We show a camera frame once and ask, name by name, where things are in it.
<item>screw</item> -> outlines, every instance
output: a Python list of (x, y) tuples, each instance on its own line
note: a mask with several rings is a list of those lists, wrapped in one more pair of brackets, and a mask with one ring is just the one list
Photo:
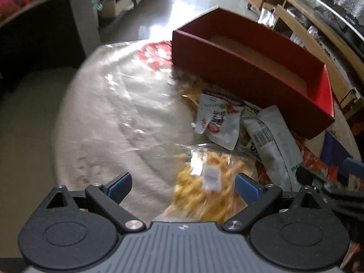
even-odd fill
[(140, 220), (128, 220), (125, 223), (125, 227), (127, 227), (130, 230), (138, 230), (141, 227), (143, 227), (144, 223)]
[(243, 224), (238, 220), (229, 220), (224, 224), (224, 227), (230, 231), (237, 231), (243, 227)]

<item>open rectangular box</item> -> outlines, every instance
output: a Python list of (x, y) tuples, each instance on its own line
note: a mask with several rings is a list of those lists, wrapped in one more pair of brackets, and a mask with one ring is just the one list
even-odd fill
[(214, 7), (173, 31), (172, 62), (261, 108), (311, 139), (334, 122), (326, 66), (281, 34)]

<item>floor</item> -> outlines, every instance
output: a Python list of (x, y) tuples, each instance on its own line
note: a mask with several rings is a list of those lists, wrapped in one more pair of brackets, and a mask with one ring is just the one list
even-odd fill
[[(102, 28), (101, 41), (168, 40), (175, 28), (215, 5), (257, 18), (246, 9), (244, 0), (143, 0)], [(19, 230), (56, 184), (52, 131), (75, 72), (31, 73), (0, 101), (0, 258), (20, 256), (16, 244)]]

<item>white snack bag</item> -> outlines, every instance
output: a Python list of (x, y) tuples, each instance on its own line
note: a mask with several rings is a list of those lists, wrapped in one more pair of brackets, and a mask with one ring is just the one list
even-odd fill
[(300, 150), (277, 106), (242, 118), (272, 183), (284, 191), (299, 191), (296, 170), (303, 163)]
[(242, 109), (241, 104), (226, 96), (203, 92), (198, 105), (195, 133), (206, 131), (210, 141), (233, 150), (239, 137)]

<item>transparent plastic bag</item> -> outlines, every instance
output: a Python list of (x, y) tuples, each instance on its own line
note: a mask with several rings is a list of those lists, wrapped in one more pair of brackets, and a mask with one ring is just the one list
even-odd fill
[(257, 180), (253, 157), (214, 144), (183, 148), (187, 154), (179, 156), (185, 162), (176, 176), (173, 203), (156, 219), (223, 223), (247, 206), (234, 181), (242, 172)]

